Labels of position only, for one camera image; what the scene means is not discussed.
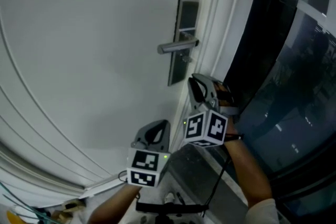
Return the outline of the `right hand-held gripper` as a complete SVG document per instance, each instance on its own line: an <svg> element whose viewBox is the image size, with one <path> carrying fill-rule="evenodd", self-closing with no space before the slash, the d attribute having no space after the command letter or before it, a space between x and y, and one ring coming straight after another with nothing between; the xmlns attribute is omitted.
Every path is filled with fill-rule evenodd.
<svg viewBox="0 0 336 224"><path fill-rule="evenodd" d="M200 73L193 73L187 86L192 114L185 122L184 142L213 147L238 140L238 134L227 133L228 117L238 114L229 87Z"/></svg>

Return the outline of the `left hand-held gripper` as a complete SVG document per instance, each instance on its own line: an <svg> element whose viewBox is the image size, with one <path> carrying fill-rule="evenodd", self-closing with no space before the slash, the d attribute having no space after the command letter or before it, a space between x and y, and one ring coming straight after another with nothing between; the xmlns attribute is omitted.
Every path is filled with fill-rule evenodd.
<svg viewBox="0 0 336 224"><path fill-rule="evenodd" d="M157 187L167 170L171 125L158 120L140 128L128 150L127 180L131 185Z"/></svg>

